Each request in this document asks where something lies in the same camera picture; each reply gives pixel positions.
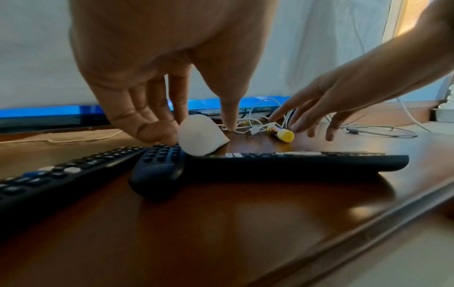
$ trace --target wooden table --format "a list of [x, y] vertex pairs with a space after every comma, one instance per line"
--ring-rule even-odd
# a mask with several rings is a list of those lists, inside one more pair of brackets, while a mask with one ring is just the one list
[[[219, 153], [362, 150], [409, 154], [410, 164], [383, 173], [383, 180], [352, 174], [337, 182], [326, 174], [326, 181], [288, 184], [192, 184], [161, 204], [134, 193], [126, 173], [1, 242], [0, 286], [300, 286], [370, 246], [374, 236], [380, 239], [372, 227], [391, 231], [383, 224], [396, 222], [392, 215], [454, 181], [452, 136], [340, 132], [329, 143], [319, 133], [287, 145], [264, 133], [227, 135], [232, 142]], [[139, 144], [120, 136], [74, 145], [0, 145], [0, 174]], [[263, 174], [285, 178], [288, 168], [264, 166]], [[247, 170], [239, 167], [236, 176]], [[360, 234], [362, 241], [354, 241]]]

